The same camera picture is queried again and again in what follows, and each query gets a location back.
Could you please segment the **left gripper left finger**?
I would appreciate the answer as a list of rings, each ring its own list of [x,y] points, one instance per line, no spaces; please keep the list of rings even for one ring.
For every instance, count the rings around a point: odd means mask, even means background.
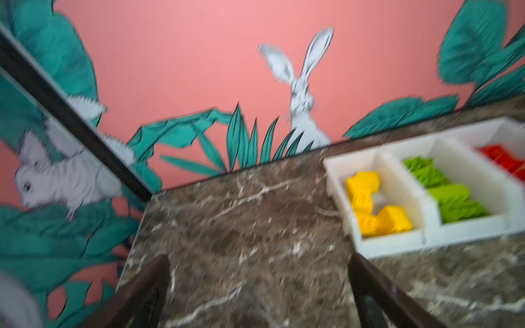
[[[79,327],[157,327],[170,284],[170,261],[157,256]]]

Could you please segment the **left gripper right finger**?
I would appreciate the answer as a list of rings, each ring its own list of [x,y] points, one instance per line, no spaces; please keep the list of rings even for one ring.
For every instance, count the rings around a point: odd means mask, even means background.
[[[362,327],[444,327],[363,255],[354,253],[348,277]]]

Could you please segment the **yellow lego brick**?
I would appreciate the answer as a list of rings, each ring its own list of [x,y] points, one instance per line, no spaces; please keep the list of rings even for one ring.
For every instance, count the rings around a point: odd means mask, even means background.
[[[364,238],[370,238],[378,235],[379,221],[375,215],[356,212],[355,213],[358,227]]]
[[[375,171],[358,172],[355,176],[345,181],[348,197],[351,199],[355,194],[374,194],[380,189],[380,176]]]
[[[356,193],[351,196],[351,206],[356,213],[373,213],[373,197],[370,193]]]
[[[380,235],[407,232],[414,228],[401,206],[385,206],[377,215],[377,220],[377,233]]]

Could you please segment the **white three-compartment bin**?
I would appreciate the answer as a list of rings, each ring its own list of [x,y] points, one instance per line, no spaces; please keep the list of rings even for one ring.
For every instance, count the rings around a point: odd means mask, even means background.
[[[480,147],[490,144],[501,144],[523,158],[524,124],[497,118],[326,158],[327,192],[340,211],[343,232],[351,237],[355,251],[373,259],[523,232],[524,186],[479,153]],[[436,200],[404,166],[411,157],[432,158],[451,182],[470,189],[472,199],[480,202],[488,215],[444,223]],[[413,230],[362,236],[345,181],[366,171],[375,171],[380,177],[380,188],[373,198],[375,210],[388,204],[401,206],[414,224]]]

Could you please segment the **red lego brick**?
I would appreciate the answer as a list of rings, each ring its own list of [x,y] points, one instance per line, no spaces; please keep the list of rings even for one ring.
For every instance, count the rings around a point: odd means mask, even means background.
[[[524,160],[516,157],[502,144],[486,145],[478,148],[478,151],[503,168],[504,171],[510,173],[511,176],[524,183]]]

